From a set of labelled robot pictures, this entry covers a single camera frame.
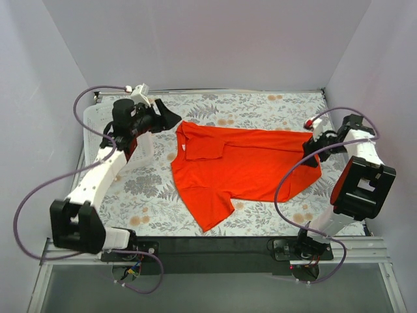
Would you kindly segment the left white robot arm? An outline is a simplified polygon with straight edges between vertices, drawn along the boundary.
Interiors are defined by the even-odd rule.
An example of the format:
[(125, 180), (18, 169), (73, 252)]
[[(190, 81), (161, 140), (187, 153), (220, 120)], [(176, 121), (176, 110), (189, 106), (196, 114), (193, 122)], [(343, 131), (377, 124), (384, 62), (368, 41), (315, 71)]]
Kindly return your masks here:
[(130, 261), (139, 252), (135, 232), (105, 227), (98, 210), (114, 178), (134, 154), (137, 138), (147, 132), (171, 130), (182, 118), (159, 98), (154, 105), (129, 98), (116, 100), (111, 117), (101, 132), (103, 139), (89, 171), (64, 200), (51, 204), (51, 232), (58, 248), (89, 254), (116, 250), (123, 260)]

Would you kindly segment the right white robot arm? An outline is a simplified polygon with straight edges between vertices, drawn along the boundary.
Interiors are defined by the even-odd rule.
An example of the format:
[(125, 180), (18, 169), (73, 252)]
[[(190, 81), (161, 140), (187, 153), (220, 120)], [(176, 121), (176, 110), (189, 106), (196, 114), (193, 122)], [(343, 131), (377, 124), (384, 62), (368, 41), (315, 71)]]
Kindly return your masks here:
[(330, 207), (298, 232), (295, 252), (302, 259), (323, 255), (330, 248), (329, 238), (344, 227), (375, 218), (393, 185), (396, 171), (379, 158), (372, 140), (376, 132), (363, 119), (350, 114), (337, 131), (325, 131), (320, 118), (304, 124), (313, 132), (303, 144), (304, 165), (316, 168), (338, 153), (347, 153), (349, 161), (331, 193)]

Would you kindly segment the white plastic laundry basket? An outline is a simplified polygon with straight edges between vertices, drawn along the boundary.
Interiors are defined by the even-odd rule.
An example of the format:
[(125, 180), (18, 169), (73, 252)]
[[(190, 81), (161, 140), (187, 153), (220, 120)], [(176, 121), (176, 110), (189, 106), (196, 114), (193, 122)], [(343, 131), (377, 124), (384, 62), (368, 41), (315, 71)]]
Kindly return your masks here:
[[(83, 112), (83, 123), (97, 132), (103, 132), (105, 126), (112, 120), (111, 111), (113, 103), (125, 98), (125, 96), (105, 96), (98, 104), (90, 106)], [(89, 130), (83, 131), (83, 145), (85, 164), (90, 165), (94, 162), (102, 137), (93, 134)], [(148, 166), (154, 156), (154, 146), (150, 132), (140, 135), (137, 138), (137, 147), (128, 161), (123, 171), (134, 170), (143, 166)]]

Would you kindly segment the orange t shirt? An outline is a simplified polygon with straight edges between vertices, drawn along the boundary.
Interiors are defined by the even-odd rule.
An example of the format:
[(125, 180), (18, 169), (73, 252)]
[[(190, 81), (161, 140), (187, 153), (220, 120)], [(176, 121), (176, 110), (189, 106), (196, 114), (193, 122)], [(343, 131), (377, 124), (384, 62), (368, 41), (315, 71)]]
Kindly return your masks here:
[(201, 126), (176, 129), (174, 184), (203, 232), (232, 215), (233, 199), (287, 202), (322, 175), (297, 165), (307, 132)]

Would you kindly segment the aluminium frame rail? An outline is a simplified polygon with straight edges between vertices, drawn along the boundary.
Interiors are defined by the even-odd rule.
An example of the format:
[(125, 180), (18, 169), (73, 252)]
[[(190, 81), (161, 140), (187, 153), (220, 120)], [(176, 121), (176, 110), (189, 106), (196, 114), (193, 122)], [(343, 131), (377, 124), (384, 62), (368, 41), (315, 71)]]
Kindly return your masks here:
[(47, 243), (30, 312), (405, 312), (380, 237), (340, 237), (319, 261), (272, 273), (165, 274), (114, 253), (62, 260)]

